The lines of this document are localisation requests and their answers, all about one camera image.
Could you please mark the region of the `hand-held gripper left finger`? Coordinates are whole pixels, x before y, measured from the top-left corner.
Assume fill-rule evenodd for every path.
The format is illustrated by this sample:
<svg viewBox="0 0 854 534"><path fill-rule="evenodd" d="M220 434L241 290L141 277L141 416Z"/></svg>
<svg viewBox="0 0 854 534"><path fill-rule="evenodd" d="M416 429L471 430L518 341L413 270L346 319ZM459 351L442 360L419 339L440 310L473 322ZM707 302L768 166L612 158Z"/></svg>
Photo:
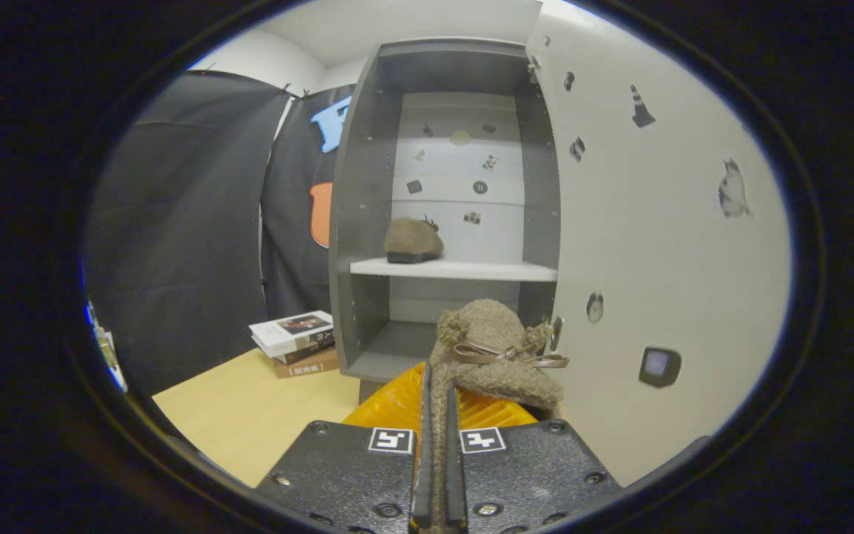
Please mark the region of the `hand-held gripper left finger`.
<svg viewBox="0 0 854 534"><path fill-rule="evenodd" d="M431 523L430 371L383 385L341 423L310 422L257 493L347 533L416 533Z"/></svg>

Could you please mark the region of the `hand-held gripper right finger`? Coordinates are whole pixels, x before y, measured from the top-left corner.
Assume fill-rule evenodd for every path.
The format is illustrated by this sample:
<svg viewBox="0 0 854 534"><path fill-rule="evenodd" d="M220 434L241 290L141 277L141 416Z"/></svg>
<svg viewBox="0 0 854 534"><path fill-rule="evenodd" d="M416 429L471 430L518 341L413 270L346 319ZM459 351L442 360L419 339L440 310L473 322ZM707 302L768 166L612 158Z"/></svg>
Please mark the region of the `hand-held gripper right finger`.
<svg viewBox="0 0 854 534"><path fill-rule="evenodd" d="M446 423L447 533L548 530L623 490L566 420L460 429L451 409Z"/></svg>

